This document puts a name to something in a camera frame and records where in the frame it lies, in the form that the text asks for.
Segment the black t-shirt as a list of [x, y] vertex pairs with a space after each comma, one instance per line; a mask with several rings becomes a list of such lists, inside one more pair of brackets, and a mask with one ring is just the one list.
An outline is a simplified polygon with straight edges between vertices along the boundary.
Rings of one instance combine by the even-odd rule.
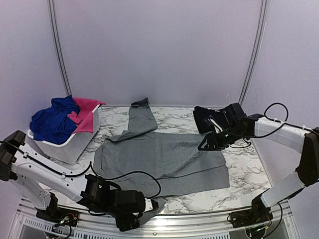
[[235, 124], [234, 115], [226, 109], [211, 110], [196, 106], [193, 110], [193, 116], [200, 134], [216, 131], [211, 121], [225, 129]]

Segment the grey garment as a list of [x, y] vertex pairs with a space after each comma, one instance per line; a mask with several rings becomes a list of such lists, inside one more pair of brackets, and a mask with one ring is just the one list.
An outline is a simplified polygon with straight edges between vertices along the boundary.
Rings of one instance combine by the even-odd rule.
[[200, 134], [161, 133], [143, 99], [131, 104], [128, 129], [96, 150], [94, 170], [117, 177], [123, 190], [145, 196], [179, 196], [228, 188], [229, 172], [221, 151], [199, 151]]

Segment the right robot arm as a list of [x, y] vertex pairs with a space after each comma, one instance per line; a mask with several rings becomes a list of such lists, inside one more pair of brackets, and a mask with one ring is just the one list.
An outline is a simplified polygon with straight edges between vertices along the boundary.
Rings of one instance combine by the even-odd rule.
[[319, 181], [319, 129], [288, 123], [288, 108], [282, 103], [273, 105], [284, 108], [283, 120], [271, 118], [266, 112], [247, 115], [239, 103], [217, 110], [200, 106], [193, 110], [197, 129], [205, 135], [198, 146], [200, 151], [221, 151], [239, 140], [251, 139], [256, 146], [267, 144], [279, 150], [271, 153], [266, 149], [267, 156], [282, 156], [284, 151], [292, 156], [295, 164], [290, 166], [292, 173], [285, 170], [271, 189], [253, 200], [252, 208], [247, 212], [247, 219], [252, 223], [259, 222], [267, 208]]

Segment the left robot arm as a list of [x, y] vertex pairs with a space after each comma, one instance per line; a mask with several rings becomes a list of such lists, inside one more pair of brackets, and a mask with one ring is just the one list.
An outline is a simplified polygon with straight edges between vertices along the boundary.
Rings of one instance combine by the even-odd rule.
[[0, 179], [18, 188], [37, 209], [41, 219], [57, 222], [69, 215], [44, 184], [98, 215], [116, 219], [120, 231], [140, 226], [138, 219], [154, 209], [151, 199], [136, 190], [122, 190], [115, 183], [92, 174], [75, 173], [37, 153], [18, 130], [0, 143]]

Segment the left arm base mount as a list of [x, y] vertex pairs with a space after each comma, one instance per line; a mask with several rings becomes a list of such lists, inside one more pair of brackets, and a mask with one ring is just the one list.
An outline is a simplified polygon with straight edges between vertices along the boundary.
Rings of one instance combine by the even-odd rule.
[[79, 212], [67, 208], [56, 207], [45, 210], [37, 209], [36, 217], [55, 223], [55, 226], [75, 227], [79, 219]]

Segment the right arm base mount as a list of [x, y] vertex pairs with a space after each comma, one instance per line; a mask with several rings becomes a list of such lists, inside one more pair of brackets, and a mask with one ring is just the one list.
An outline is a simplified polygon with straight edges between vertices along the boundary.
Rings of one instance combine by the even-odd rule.
[[264, 222], [270, 222], [273, 219], [273, 214], [266, 211], [262, 214], [253, 214], [252, 209], [231, 212], [227, 221], [232, 224], [233, 228], [247, 227]]

